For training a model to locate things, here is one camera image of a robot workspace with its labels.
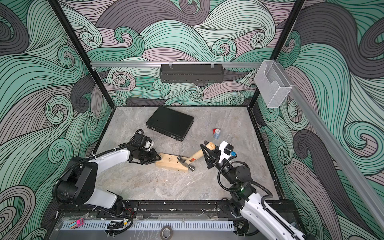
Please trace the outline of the wooden handle claw hammer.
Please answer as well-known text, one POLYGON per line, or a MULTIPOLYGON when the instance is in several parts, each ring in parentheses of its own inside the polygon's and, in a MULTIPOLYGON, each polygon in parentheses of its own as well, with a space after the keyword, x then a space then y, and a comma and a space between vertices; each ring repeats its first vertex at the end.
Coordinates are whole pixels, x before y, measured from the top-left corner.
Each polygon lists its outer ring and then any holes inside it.
MULTIPOLYGON (((212 142, 207 142, 207 141, 204 141, 204 145, 209 149, 209 150, 214 150, 216 148, 216 145, 212 142)), ((187 158, 187 159, 184 159, 183 157, 181 157, 180 155, 177 156, 177 159, 179 161, 180 164, 182 164, 184 167, 188 168, 189 170, 191 170, 192 172, 195 171, 195 167, 193 167, 191 165, 192 162, 194 162, 195 160, 198 160, 200 158, 202 158, 204 156, 203 154, 203 150, 200 149, 199 151, 197 151, 195 154, 193 154, 191 157, 187 158)))

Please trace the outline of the wooden block with nails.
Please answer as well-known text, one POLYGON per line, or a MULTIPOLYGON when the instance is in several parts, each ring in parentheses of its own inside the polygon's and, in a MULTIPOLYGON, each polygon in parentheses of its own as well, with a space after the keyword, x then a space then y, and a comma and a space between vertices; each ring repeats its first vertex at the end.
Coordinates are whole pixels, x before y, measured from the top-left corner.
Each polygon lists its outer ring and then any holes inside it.
POLYGON ((160 169, 172 170, 177 172, 187 173, 188 167, 183 166, 176 155, 160 153, 159 156, 162 158, 155 162, 155 166, 160 169))

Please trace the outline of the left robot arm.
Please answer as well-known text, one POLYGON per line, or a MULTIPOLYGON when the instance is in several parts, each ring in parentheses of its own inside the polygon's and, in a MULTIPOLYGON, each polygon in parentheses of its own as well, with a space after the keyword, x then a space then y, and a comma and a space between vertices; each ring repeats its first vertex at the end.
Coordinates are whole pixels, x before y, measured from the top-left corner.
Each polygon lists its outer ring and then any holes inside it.
POLYGON ((106 170, 122 163, 149 165, 162 158, 153 148, 151 138, 139 129, 127 142, 117 148, 88 158, 73 157, 55 181, 52 197, 61 204, 93 206, 120 214, 125 209, 123 198, 96 187, 98 177, 106 170))

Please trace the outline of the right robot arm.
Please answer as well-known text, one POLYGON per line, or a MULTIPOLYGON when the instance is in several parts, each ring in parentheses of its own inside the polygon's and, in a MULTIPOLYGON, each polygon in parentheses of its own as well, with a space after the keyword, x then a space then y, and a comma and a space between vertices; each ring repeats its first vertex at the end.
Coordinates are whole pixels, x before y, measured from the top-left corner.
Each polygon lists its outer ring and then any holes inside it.
POLYGON ((218 170, 219 186, 231 194, 231 201, 241 218, 247 220, 269 240, 313 240, 286 221, 267 202, 273 194, 266 187, 254 181, 250 167, 243 161, 235 161, 234 147, 222 142, 211 147, 204 142, 200 145, 207 168, 218 170))

